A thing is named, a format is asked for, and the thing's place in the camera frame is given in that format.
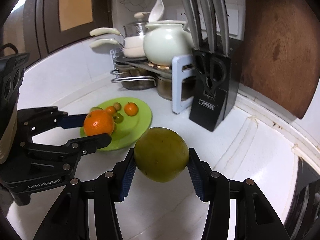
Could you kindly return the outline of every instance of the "wooden cutting board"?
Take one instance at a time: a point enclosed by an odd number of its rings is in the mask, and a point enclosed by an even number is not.
[[[241,82],[302,119],[320,76],[320,22],[305,0],[246,0]]]

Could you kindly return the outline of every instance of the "tangerine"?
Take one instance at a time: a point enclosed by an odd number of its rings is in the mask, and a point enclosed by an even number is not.
[[[83,129],[87,136],[101,133],[110,135],[114,128],[115,121],[113,117],[102,109],[90,112],[84,119]]]
[[[124,106],[124,112],[128,116],[135,116],[139,111],[138,106],[135,103],[127,103]]]
[[[110,114],[110,115],[113,115],[117,112],[117,109],[114,107],[114,106],[108,106],[105,111]]]

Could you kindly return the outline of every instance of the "green plate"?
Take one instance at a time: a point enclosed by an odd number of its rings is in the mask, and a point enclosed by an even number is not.
[[[116,130],[111,134],[111,144],[108,147],[99,149],[99,151],[118,150],[131,145],[140,138],[151,124],[152,112],[150,107],[137,98],[114,98],[103,102],[97,107],[105,109],[108,106],[112,106],[115,102],[121,104],[122,108],[118,113],[123,115],[124,120],[121,123],[116,123]],[[123,108],[128,102],[135,103],[138,106],[139,111],[135,116],[127,116],[125,114]],[[80,128],[80,136],[86,136],[83,127]]]

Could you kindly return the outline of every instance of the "black knife block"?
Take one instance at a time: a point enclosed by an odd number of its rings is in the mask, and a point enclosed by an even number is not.
[[[218,36],[217,53],[210,53],[207,50],[208,46],[201,49],[201,52],[207,54],[209,58],[216,57],[222,60],[227,72],[227,77],[213,94],[209,94],[205,90],[198,73],[196,76],[196,87],[189,119],[209,131],[213,131],[225,119],[236,102],[242,71],[242,62],[238,60],[236,55],[241,53],[241,43],[240,40],[230,39],[229,57],[222,54],[220,36]]]

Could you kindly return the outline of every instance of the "white teapot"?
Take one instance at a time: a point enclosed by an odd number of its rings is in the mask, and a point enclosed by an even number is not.
[[[143,49],[152,63],[171,66],[175,56],[192,54],[193,41],[185,21],[164,20],[146,24]]]

